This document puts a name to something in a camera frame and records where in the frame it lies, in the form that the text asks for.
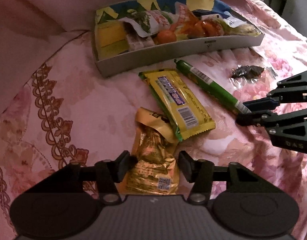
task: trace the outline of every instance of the golden foil bag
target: golden foil bag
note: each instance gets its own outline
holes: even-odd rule
[[[173,156],[178,144],[167,117],[140,108],[136,114],[137,129],[132,155],[138,159],[127,174],[128,194],[175,194],[179,168]]]

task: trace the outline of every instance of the bed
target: bed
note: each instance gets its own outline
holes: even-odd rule
[[[279,80],[307,70],[306,38],[263,2],[244,1],[248,9],[232,8],[265,33],[261,46],[183,58],[240,101],[264,97]],[[16,236],[8,213],[19,194],[68,163],[91,166],[99,160],[115,159],[123,150],[130,151],[137,109],[142,106],[161,112],[138,73],[175,68],[173,61],[104,79],[93,61],[91,35],[90,31],[79,34],[37,65],[0,115],[0,240]],[[264,75],[255,83],[236,85],[228,73],[237,65],[272,67],[278,76]],[[300,218],[292,235],[307,240],[307,155],[273,147],[264,128],[236,125],[233,114],[182,78],[215,120],[216,128],[181,142],[176,153],[186,150],[193,158],[218,166],[239,162],[278,186],[299,204]],[[276,112],[306,107],[288,104]],[[191,186],[181,176],[178,193],[186,196]],[[94,184],[86,183],[84,188],[97,197]],[[224,183],[214,183],[212,197],[223,190]]]

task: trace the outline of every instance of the purple label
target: purple label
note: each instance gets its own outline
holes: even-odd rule
[[[178,92],[173,88],[172,84],[170,83],[170,81],[166,76],[158,77],[158,79],[178,106],[185,104],[184,100],[181,98]]]

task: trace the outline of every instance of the snack package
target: snack package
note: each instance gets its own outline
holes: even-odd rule
[[[126,175],[120,192],[175,194],[179,184],[179,168],[173,154],[178,139],[168,118],[141,107],[135,120],[138,126],[132,155],[137,157],[138,163]]]
[[[213,25],[218,23],[222,26],[224,35],[251,35],[258,36],[260,32],[257,28],[238,18],[233,17],[230,13],[227,19],[223,19],[219,14],[204,15],[201,17],[203,21],[208,21]]]
[[[129,23],[124,23],[124,30],[126,32],[126,40],[128,42],[129,51],[143,49],[155,45],[150,36],[145,38],[140,37]]]
[[[215,128],[215,122],[177,71],[161,69],[140,72],[139,76],[149,85],[179,141]]]
[[[255,77],[259,77],[263,71],[264,68],[259,66],[238,66],[238,68],[233,71],[231,78],[244,77],[246,79],[252,79]]]
[[[191,66],[188,62],[185,62],[182,59],[178,61],[175,59],[175,63],[177,69],[181,73],[195,82],[204,91],[214,96],[219,103],[221,103],[229,111],[233,112],[234,114],[251,113],[251,111],[245,107],[242,102],[240,102],[237,98],[235,98],[232,94],[230,94],[227,90],[214,82],[204,73]]]
[[[119,19],[119,21],[130,23],[137,34],[140,37],[145,38],[154,35],[161,30],[169,29],[170,25],[177,18],[177,15],[159,10],[142,12],[134,10],[129,12],[126,17]]]
[[[189,10],[189,8],[179,2],[175,3],[175,13],[179,15],[177,22],[170,26],[171,31],[176,35],[188,35],[199,19]]]
[[[223,36],[224,30],[219,22],[221,16],[218,14],[207,15],[204,20],[198,21],[188,37],[191,39],[203,38],[203,37],[217,37]]]

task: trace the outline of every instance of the yellow tape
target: yellow tape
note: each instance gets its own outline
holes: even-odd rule
[[[194,11],[197,9],[211,11],[215,0],[187,0],[187,7],[189,10]]]
[[[156,6],[158,10],[160,10],[159,5],[157,3],[157,0],[137,0],[138,3],[140,3],[143,8],[150,11],[152,3]]]
[[[110,7],[101,8],[96,11],[96,24],[100,21],[100,18],[104,11],[110,16],[114,17],[115,19],[118,17],[118,13],[116,13],[112,8]]]

